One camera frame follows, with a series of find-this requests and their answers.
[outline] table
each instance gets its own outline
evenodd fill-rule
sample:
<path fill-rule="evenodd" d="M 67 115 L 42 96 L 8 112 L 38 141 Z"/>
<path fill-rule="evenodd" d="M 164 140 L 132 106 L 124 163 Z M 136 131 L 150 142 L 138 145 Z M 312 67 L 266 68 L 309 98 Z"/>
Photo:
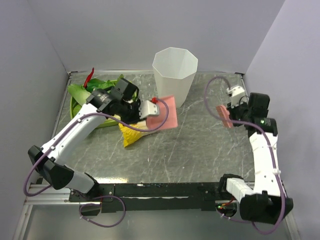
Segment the table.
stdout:
<path fill-rule="evenodd" d="M 71 73 L 70 84 L 83 84 L 88 73 Z M 119 74 L 94 74 L 93 78 L 112 80 Z M 204 106 L 204 88 L 208 80 L 225 76 L 232 85 L 244 87 L 240 74 L 197 73 L 185 103 L 177 109 L 178 127 L 144 136 L 124 148 L 118 126 L 95 129 L 72 153 L 67 165 L 93 176 L 100 183 L 182 183 L 218 182 L 225 173 L 254 181 L 254 160 L 243 126 L 224 128 Z M 157 95 L 151 73 L 125 74 L 140 89 L 142 100 Z M 227 86 L 213 82 L 209 104 L 226 104 Z M 67 94 L 57 132 L 71 119 L 70 95 Z"/>

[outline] white bin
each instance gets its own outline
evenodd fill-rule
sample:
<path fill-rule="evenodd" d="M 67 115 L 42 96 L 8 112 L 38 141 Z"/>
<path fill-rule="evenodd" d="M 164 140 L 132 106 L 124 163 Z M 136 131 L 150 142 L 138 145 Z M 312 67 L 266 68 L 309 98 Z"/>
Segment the white bin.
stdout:
<path fill-rule="evenodd" d="M 174 95 L 180 108 L 196 75 L 198 59 L 186 49 L 168 47 L 155 54 L 152 68 L 158 97 Z"/>

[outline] green basket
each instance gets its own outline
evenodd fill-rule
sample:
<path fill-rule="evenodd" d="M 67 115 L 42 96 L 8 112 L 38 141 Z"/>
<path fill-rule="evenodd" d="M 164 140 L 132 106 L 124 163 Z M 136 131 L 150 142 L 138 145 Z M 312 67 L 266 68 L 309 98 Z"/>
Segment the green basket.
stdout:
<path fill-rule="evenodd" d="M 71 119 L 73 119 L 75 117 L 74 115 L 74 109 L 75 107 L 79 105 L 79 103 L 77 103 L 77 101 L 71 96 L 71 99 L 70 99 L 70 117 Z M 105 127 L 110 127 L 110 126 L 115 126 L 117 125 L 118 123 L 115 121 L 115 120 L 112 120 L 112 119 L 106 119 L 104 121 L 104 123 L 100 124 L 99 126 L 97 126 L 96 128 L 105 128 Z"/>

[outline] metal frame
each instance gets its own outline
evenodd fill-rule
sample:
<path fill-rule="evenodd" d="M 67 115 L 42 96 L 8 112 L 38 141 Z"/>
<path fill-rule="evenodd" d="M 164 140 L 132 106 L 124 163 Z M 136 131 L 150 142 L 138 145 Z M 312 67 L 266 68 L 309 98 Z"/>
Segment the metal frame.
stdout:
<path fill-rule="evenodd" d="M 57 127 L 58 127 L 58 123 L 59 123 L 59 119 L 61 116 L 61 112 L 62 112 L 62 108 L 67 96 L 67 88 L 68 85 L 71 82 L 71 76 L 72 74 L 81 74 L 81 75 L 86 75 L 90 72 L 88 71 L 83 71 L 83 72 L 68 72 L 69 76 L 68 76 L 68 80 L 66 83 L 66 88 L 63 94 L 63 98 L 61 100 L 61 104 L 60 104 L 60 109 L 59 112 L 57 114 L 57 118 L 54 124 L 54 128 L 53 128 L 53 133 L 52 133 L 52 137 L 55 136 L 56 131 L 57 131 Z M 126 73 L 126 74 L 153 74 L 152 70 L 106 70 L 106 71 L 95 71 L 96 74 L 118 74 L 118 73 Z M 243 74 L 241 74 L 241 83 L 245 89 L 246 94 L 248 94 L 247 89 L 245 87 L 245 82 L 243 79 Z M 249 187 L 253 187 L 254 186 L 254 182 L 248 182 L 247 183 Z M 39 189 L 44 188 L 48 186 L 47 184 L 32 184 L 30 185 L 29 191 L 31 193 L 35 193 L 37 192 Z M 37 196 L 34 197 L 27 197 L 25 202 L 24 202 L 24 206 L 22 209 L 22 213 L 17 225 L 17 228 L 15 230 L 15 233 L 13 235 L 13 240 L 23 240 L 24 236 L 25 236 L 25 232 L 28 226 L 28 222 L 30 219 L 30 215 L 32 212 L 32 208 L 33 205 L 82 205 L 82 204 L 87 204 L 89 202 L 69 202 L 69 196 L 70 196 L 71 190 L 68 188 L 62 188 L 60 190 L 55 190 L 52 188 L 47 189 L 46 191 L 40 193 Z M 222 203 L 226 203 L 228 202 L 227 200 L 218 200 L 215 201 L 216 204 L 222 204 Z M 283 220 L 285 225 L 286 225 L 286 229 L 291 237 L 292 240 L 300 240 L 300 234 L 298 231 L 298 227 L 294 218 L 294 214 L 291 211 L 286 218 Z"/>

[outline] pink sponge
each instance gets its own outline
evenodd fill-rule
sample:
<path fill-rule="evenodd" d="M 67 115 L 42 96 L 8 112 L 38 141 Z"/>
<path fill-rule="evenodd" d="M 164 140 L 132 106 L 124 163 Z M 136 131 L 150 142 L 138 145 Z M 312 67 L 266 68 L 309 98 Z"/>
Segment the pink sponge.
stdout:
<path fill-rule="evenodd" d="M 173 128 L 178 127 L 178 118 L 177 118 L 175 97 L 173 95 L 171 95 L 171 96 L 161 97 L 160 99 L 164 100 L 164 102 L 168 105 L 169 115 L 168 115 L 168 118 L 165 121 L 164 125 L 162 127 L 160 127 L 158 130 L 173 129 Z M 162 123 L 162 121 L 165 119 L 165 116 L 166 116 L 165 105 L 160 101 L 158 101 L 156 104 L 159 106 L 160 115 L 159 116 L 149 116 L 146 119 L 146 126 L 148 129 L 154 129 L 157 126 L 159 126 Z"/>

